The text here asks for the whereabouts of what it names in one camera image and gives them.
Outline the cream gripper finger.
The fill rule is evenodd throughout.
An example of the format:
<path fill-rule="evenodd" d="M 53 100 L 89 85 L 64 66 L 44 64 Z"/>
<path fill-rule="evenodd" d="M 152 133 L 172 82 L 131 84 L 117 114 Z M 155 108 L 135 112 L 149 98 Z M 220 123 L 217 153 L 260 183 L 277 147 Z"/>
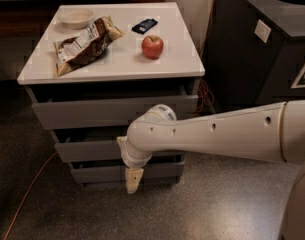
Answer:
<path fill-rule="evenodd" d="M 143 168 L 127 168 L 125 170 L 126 189 L 128 194 L 133 194 L 137 191 L 143 173 Z"/>
<path fill-rule="evenodd" d="M 126 136 L 117 137 L 117 143 L 118 143 L 121 151 L 124 151 L 126 149 L 126 139 L 127 139 Z"/>

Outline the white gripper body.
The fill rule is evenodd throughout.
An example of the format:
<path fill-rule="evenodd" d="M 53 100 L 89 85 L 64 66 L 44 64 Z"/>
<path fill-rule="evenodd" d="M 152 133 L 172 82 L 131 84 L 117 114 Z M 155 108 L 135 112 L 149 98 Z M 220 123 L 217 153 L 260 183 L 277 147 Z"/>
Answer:
<path fill-rule="evenodd" d="M 141 168 L 151 159 L 152 153 L 140 151 L 126 139 L 126 149 L 121 151 L 121 157 L 129 168 Z"/>

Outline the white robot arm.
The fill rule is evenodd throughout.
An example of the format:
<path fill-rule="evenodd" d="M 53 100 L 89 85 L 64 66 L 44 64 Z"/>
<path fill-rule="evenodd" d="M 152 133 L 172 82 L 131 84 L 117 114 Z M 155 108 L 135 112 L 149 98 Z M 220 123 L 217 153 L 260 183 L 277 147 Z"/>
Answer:
<path fill-rule="evenodd" d="M 185 151 L 299 164 L 278 240 L 305 240 L 305 100 L 179 120 L 158 104 L 117 138 L 127 192 L 134 193 L 155 152 Z"/>

